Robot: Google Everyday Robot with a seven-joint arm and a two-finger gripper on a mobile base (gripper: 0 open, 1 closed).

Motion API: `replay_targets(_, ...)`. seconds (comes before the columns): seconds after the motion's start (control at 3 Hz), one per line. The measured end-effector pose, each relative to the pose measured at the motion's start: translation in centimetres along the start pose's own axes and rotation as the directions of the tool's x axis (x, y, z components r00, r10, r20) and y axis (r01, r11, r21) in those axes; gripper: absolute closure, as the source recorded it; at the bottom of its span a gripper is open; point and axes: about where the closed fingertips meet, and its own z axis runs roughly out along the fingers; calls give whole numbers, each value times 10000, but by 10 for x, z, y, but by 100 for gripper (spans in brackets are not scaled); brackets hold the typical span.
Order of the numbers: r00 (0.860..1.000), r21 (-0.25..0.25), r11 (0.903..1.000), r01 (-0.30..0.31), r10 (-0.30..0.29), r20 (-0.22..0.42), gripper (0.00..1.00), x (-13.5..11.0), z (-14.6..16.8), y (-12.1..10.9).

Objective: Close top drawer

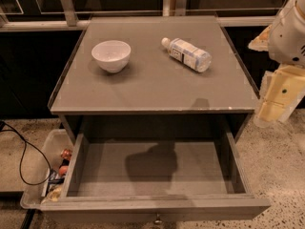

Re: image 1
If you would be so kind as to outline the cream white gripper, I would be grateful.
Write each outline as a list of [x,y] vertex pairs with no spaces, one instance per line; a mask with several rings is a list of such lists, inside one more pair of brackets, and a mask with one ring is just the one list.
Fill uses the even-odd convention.
[[248,48],[269,50],[272,60],[280,63],[273,73],[266,71],[263,75],[254,124],[266,128],[284,123],[305,96],[305,21],[297,14],[277,17]]

